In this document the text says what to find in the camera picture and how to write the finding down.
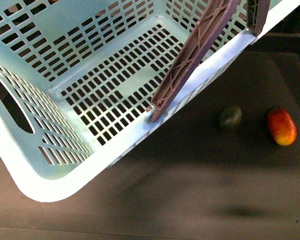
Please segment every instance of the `basket handle hole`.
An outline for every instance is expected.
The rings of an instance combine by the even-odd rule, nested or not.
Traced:
[[[16,125],[23,129],[29,134],[33,134],[34,131],[29,124],[26,116],[22,112],[19,105],[16,103],[15,99],[10,95],[6,87],[0,81],[0,100],[13,118]]]

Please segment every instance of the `mango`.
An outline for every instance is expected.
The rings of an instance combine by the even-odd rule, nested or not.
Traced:
[[[266,126],[277,144],[288,146],[294,143],[297,127],[287,110],[272,106],[266,110],[264,117]]]
[[[239,106],[229,106],[219,114],[219,128],[225,131],[234,130],[239,126],[241,117],[242,112]]]

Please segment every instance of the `plastic grid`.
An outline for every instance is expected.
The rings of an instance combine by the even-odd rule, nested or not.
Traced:
[[[165,12],[184,29],[191,32],[206,9],[208,2],[208,0],[168,0]],[[236,8],[235,14],[232,16],[232,19],[228,22],[222,33],[212,45],[211,50],[213,52],[216,52],[234,38],[235,35],[246,28],[246,8],[246,1],[241,1]]]
[[[154,12],[151,0],[115,1],[66,35],[47,39],[31,19],[55,2],[24,0],[0,14],[0,40],[50,82]]]
[[[53,103],[51,98],[0,65],[2,84],[22,106],[28,117],[39,127],[35,135],[42,136],[38,145],[49,165],[79,164],[91,155],[80,136]]]
[[[162,81],[182,43],[160,24],[119,50],[61,92],[101,145],[107,143],[151,105],[151,97]],[[130,95],[120,85],[133,81],[145,66],[153,79],[138,86]]]

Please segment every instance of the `table surface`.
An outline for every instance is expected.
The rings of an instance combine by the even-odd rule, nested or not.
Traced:
[[[242,121],[221,131],[218,113]],[[265,110],[298,136],[274,143]],[[0,239],[300,239],[300,55],[245,51],[112,168],[53,203],[24,196],[0,159]]]

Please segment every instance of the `basket bottom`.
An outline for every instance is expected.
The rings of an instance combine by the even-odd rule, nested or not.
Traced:
[[[73,123],[83,126],[99,147],[151,105],[151,97],[189,35],[182,27],[158,21],[142,24],[140,29],[147,26],[143,34],[105,59],[96,59],[81,77],[60,91],[75,112]]]

